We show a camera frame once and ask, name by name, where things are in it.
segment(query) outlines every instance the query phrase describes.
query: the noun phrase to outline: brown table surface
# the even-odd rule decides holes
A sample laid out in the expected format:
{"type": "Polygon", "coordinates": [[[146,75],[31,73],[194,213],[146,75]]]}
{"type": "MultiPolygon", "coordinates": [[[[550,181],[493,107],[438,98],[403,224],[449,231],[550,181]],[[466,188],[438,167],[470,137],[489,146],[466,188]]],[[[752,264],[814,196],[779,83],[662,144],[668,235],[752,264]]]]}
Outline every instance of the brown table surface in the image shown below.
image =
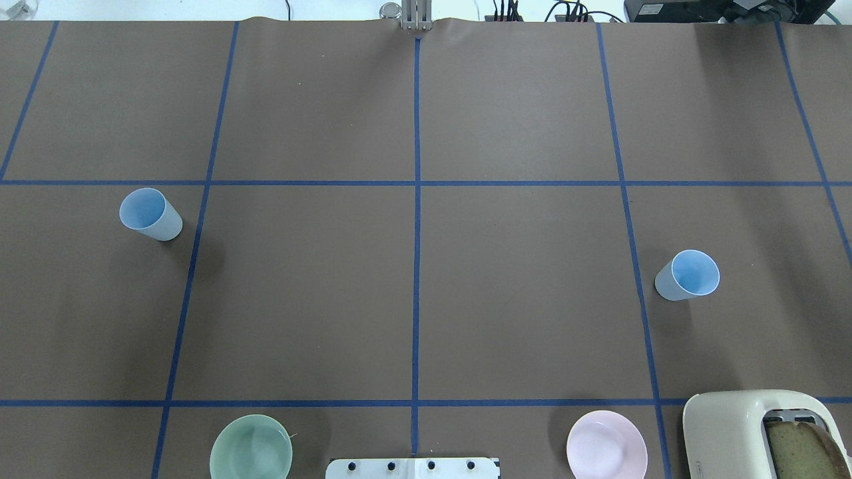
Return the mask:
{"type": "Polygon", "coordinates": [[[204,477],[228,422],[329,459],[573,477],[691,395],[852,441],[852,28],[392,20],[0,25],[0,476],[204,477]],[[168,243],[118,205],[159,188],[168,243]],[[713,256],[709,297],[653,288],[713,256]]]}

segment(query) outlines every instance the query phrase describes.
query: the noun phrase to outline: blue grid line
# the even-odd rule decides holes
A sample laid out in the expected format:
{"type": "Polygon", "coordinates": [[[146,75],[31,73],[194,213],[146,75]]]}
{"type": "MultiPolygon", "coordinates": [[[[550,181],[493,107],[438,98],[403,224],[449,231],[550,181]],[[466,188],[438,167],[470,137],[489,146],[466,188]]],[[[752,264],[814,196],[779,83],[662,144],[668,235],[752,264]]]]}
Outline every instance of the blue grid line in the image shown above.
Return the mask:
{"type": "Polygon", "coordinates": [[[654,409],[657,413],[657,429],[659,433],[660,452],[663,456],[663,471],[666,479],[671,479],[671,466],[669,463],[669,450],[666,446],[665,426],[663,423],[663,408],[659,404],[659,386],[657,383],[657,367],[653,359],[653,346],[651,344],[651,328],[648,325],[648,309],[645,306],[645,292],[642,289],[642,273],[639,270],[639,255],[636,252],[636,236],[633,234],[633,219],[630,215],[630,199],[627,196],[627,184],[625,181],[625,168],[621,158],[621,145],[619,143],[619,131],[615,122],[615,108],[613,106],[613,92],[609,84],[609,71],[607,69],[607,52],[603,44],[603,33],[601,24],[595,23],[597,30],[597,45],[601,52],[601,70],[603,72],[603,86],[607,94],[607,108],[609,109],[609,126],[613,135],[613,148],[615,150],[615,163],[619,169],[619,181],[621,183],[621,202],[625,209],[625,222],[627,224],[627,238],[630,242],[630,257],[633,262],[633,276],[636,281],[636,295],[639,297],[639,307],[642,312],[642,329],[645,332],[645,350],[648,357],[648,372],[651,377],[651,390],[653,392],[654,409]]]}
{"type": "Polygon", "coordinates": [[[172,401],[172,407],[411,407],[407,399],[172,401]]]}
{"type": "Polygon", "coordinates": [[[852,403],[852,396],[831,396],[831,397],[817,397],[817,401],[822,402],[823,404],[850,404],[852,403]]]}
{"type": "Polygon", "coordinates": [[[3,399],[0,407],[164,407],[166,401],[108,399],[3,399]]]}
{"type": "Polygon", "coordinates": [[[689,399],[681,399],[681,398],[669,398],[669,399],[660,399],[659,404],[661,406],[685,406],[689,399]]]}
{"type": "Polygon", "coordinates": [[[822,182],[729,182],[625,180],[629,187],[821,187],[822,182]]]}
{"type": "Polygon", "coordinates": [[[285,187],[413,187],[407,180],[213,180],[215,186],[285,186],[285,187]]]}
{"type": "Polygon", "coordinates": [[[420,407],[653,406],[654,399],[425,399],[420,407]]]}
{"type": "Polygon", "coordinates": [[[412,284],[412,456],[417,455],[420,418],[420,41],[414,39],[414,281],[412,284]]]}
{"type": "MultiPolygon", "coordinates": [[[[625,180],[628,187],[824,187],[825,182],[625,180]]],[[[828,182],[850,187],[852,182],[828,182]]],[[[618,180],[0,180],[8,186],[620,187],[618,180]]]]}
{"type": "Polygon", "coordinates": [[[213,177],[213,167],[216,164],[216,150],[219,143],[219,131],[222,128],[222,116],[225,113],[225,100],[227,99],[227,87],[231,78],[231,67],[233,65],[233,52],[237,46],[237,34],[239,33],[239,22],[233,23],[233,33],[231,34],[231,47],[227,55],[227,65],[225,66],[225,78],[222,81],[222,96],[219,99],[219,111],[216,114],[216,127],[213,131],[213,141],[210,145],[210,160],[207,164],[207,179],[204,185],[204,193],[201,195],[201,206],[199,208],[199,222],[195,228],[195,240],[193,242],[193,253],[189,259],[189,271],[187,272],[187,285],[183,293],[183,305],[181,306],[181,317],[177,324],[177,334],[175,337],[175,350],[172,353],[171,369],[169,371],[169,382],[166,386],[165,400],[166,405],[163,407],[163,417],[160,420],[160,430],[157,438],[157,449],[154,453],[153,467],[151,468],[151,479],[157,479],[159,476],[160,460],[163,458],[163,445],[165,443],[166,428],[169,423],[169,410],[172,395],[175,391],[175,378],[177,376],[177,364],[181,357],[181,344],[183,343],[183,331],[187,323],[187,311],[189,310],[189,298],[193,290],[193,279],[195,277],[195,265],[199,257],[199,246],[201,243],[201,233],[204,229],[204,214],[207,211],[207,200],[210,197],[210,180],[213,177]]]}
{"type": "Polygon", "coordinates": [[[828,182],[828,175],[826,174],[826,168],[822,164],[822,159],[820,158],[820,152],[816,148],[816,140],[814,140],[814,133],[810,129],[810,122],[808,121],[808,115],[804,111],[804,106],[802,106],[802,99],[799,98],[798,88],[796,86],[796,79],[793,77],[793,70],[790,67],[790,58],[787,56],[787,47],[784,44],[784,35],[781,33],[781,25],[776,21],[775,22],[775,34],[778,36],[778,45],[781,48],[781,57],[784,59],[784,68],[787,70],[787,79],[790,81],[790,89],[793,93],[793,99],[796,101],[796,108],[799,111],[799,117],[802,118],[802,125],[804,126],[804,131],[808,135],[808,143],[810,144],[810,151],[814,154],[814,161],[816,162],[816,168],[820,171],[820,178],[822,178],[822,184],[826,189],[826,196],[828,197],[828,204],[832,208],[832,214],[834,215],[834,222],[838,226],[838,232],[840,233],[840,240],[843,242],[843,248],[846,250],[846,259],[849,260],[849,265],[852,265],[852,249],[849,248],[849,238],[846,236],[846,229],[843,227],[843,221],[840,219],[840,212],[838,211],[838,206],[834,202],[834,195],[832,194],[832,187],[828,182]]]}
{"type": "Polygon", "coordinates": [[[32,101],[32,95],[36,92],[36,86],[38,86],[38,80],[42,77],[42,71],[44,70],[44,64],[47,63],[48,54],[50,53],[50,47],[53,46],[54,38],[56,38],[56,30],[59,28],[59,21],[55,21],[53,27],[50,29],[50,35],[48,36],[48,42],[44,45],[44,51],[42,52],[42,59],[38,62],[38,68],[36,68],[36,74],[32,77],[32,83],[30,84],[30,90],[26,93],[26,99],[24,100],[24,106],[20,109],[20,115],[18,116],[18,123],[14,126],[14,131],[12,132],[12,138],[9,140],[9,148],[6,149],[6,156],[3,157],[3,165],[0,166],[0,180],[6,176],[6,169],[9,168],[9,161],[12,159],[12,152],[14,151],[14,145],[18,142],[18,135],[20,134],[21,127],[24,126],[24,119],[26,118],[26,112],[30,109],[30,101],[32,101]]]}
{"type": "MultiPolygon", "coordinates": [[[[823,404],[852,404],[852,396],[816,396],[823,404]]],[[[661,406],[683,406],[688,398],[660,398],[661,406]]],[[[0,407],[617,407],[656,406],[654,398],[589,399],[335,399],[335,400],[102,400],[102,399],[5,399],[0,407]]]]}
{"type": "Polygon", "coordinates": [[[420,182],[425,187],[617,187],[615,180],[443,180],[420,182]]]}
{"type": "Polygon", "coordinates": [[[2,180],[0,185],[9,186],[204,186],[204,180],[2,180]]]}

